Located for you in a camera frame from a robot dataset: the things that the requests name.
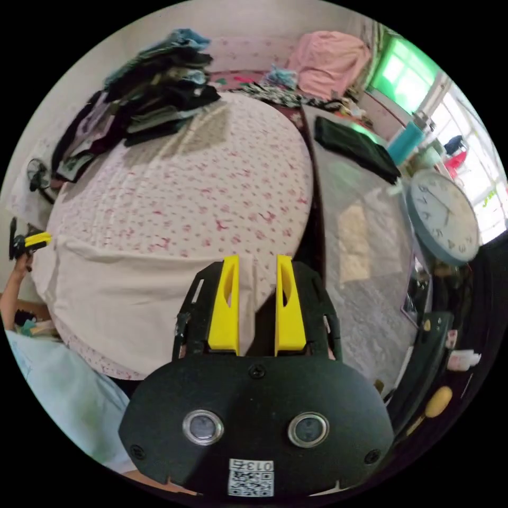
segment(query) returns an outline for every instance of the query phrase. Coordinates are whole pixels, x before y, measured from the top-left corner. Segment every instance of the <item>clock face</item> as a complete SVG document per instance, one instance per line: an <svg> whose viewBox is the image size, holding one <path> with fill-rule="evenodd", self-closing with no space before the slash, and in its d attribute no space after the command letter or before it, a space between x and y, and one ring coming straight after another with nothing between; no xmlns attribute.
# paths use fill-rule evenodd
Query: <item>clock face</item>
<svg viewBox="0 0 508 508"><path fill-rule="evenodd" d="M409 192L418 218L439 250L458 262L471 261L478 252L479 230L466 195L433 170L416 173Z"/></svg>

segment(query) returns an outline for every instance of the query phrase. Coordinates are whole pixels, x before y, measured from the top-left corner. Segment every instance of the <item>person's hand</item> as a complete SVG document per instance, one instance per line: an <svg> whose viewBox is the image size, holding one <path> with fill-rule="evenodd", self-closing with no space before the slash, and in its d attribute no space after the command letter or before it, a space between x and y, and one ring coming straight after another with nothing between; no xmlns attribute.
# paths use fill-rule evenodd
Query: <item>person's hand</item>
<svg viewBox="0 0 508 508"><path fill-rule="evenodd" d="M19 259L16 260L13 273L19 279L23 279L25 275L30 271L32 271L32 256L23 254Z"/></svg>

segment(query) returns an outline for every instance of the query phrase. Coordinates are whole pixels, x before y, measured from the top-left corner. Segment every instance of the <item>wall clock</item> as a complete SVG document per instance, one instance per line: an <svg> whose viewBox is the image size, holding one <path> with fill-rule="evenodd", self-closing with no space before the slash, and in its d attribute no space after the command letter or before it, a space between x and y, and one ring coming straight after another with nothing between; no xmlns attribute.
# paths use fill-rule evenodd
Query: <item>wall clock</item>
<svg viewBox="0 0 508 508"><path fill-rule="evenodd" d="M406 196L416 236L440 261L461 266L478 253L478 221L468 198L455 183L434 170L418 171Z"/></svg>

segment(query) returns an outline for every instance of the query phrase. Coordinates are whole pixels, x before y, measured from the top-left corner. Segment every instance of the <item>sticker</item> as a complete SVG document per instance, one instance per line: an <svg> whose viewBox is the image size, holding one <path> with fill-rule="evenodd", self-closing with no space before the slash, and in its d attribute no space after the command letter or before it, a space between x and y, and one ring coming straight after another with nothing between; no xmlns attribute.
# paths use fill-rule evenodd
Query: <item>sticker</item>
<svg viewBox="0 0 508 508"><path fill-rule="evenodd" d="M228 495L239 497L273 497L273 460L229 460Z"/></svg>

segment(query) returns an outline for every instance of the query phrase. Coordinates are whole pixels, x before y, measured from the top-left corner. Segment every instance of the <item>yellow object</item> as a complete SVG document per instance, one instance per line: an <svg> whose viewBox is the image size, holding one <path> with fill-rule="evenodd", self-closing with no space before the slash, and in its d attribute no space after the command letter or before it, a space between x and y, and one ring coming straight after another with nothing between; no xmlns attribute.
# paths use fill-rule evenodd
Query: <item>yellow object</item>
<svg viewBox="0 0 508 508"><path fill-rule="evenodd" d="M450 403L452 396L453 392L449 386L441 386L441 388L434 393L432 399L427 402L425 406L425 416L427 418L439 416Z"/></svg>
<svg viewBox="0 0 508 508"><path fill-rule="evenodd" d="M435 418L439 416L448 406L453 396L453 392L449 386L441 386L436 393L432 396L432 398L427 402L425 406L425 413L420 416L409 428L406 430L406 436L409 436L413 433L420 423L425 420L425 418Z"/></svg>
<svg viewBox="0 0 508 508"><path fill-rule="evenodd" d="M45 242L47 245L50 241L51 235L49 233L37 233L25 238L25 247L31 247L42 242Z"/></svg>
<svg viewBox="0 0 508 508"><path fill-rule="evenodd" d="M286 296L286 305L284 305L284 295ZM302 351L306 344L291 257L277 256L275 356L280 351Z"/></svg>
<svg viewBox="0 0 508 508"><path fill-rule="evenodd" d="M210 349L240 354L240 257L224 258L208 334Z"/></svg>

